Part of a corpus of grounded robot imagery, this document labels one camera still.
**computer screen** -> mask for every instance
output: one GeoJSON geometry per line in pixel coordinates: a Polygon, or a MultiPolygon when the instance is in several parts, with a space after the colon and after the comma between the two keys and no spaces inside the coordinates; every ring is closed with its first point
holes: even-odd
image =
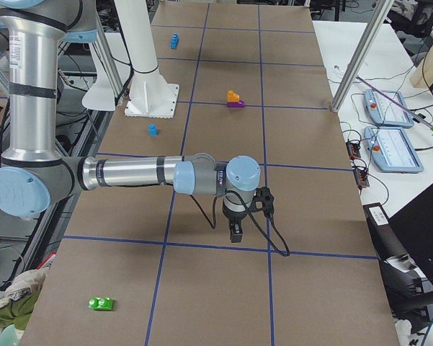
{"type": "Polygon", "coordinates": [[[433,183],[390,218],[389,224],[433,285],[433,183]]]}

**purple block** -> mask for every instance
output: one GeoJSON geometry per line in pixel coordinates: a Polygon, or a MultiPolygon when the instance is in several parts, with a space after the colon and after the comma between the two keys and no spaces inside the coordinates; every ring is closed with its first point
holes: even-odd
{"type": "Polygon", "coordinates": [[[242,99],[238,102],[228,102],[228,108],[244,108],[245,107],[245,101],[242,99]]]}

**blue block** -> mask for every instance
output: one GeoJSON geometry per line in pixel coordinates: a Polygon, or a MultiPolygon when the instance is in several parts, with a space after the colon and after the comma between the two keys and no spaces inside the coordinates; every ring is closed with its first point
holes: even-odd
{"type": "Polygon", "coordinates": [[[178,46],[178,42],[179,42],[179,35],[177,33],[174,33],[171,36],[170,48],[171,49],[176,49],[176,47],[178,46]]]}
{"type": "Polygon", "coordinates": [[[157,130],[157,126],[155,124],[149,124],[149,135],[157,136],[159,134],[159,130],[157,130]]]}

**white label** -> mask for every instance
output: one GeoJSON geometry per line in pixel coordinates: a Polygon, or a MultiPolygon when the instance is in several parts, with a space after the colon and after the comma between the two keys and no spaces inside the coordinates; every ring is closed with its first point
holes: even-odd
{"type": "Polygon", "coordinates": [[[368,210],[371,212],[378,226],[389,224],[388,219],[385,217],[384,212],[381,210],[380,207],[371,207],[368,208],[368,210]]]}
{"type": "Polygon", "coordinates": [[[9,37],[9,67],[19,68],[22,67],[22,44],[23,37],[10,36],[9,37]]]}

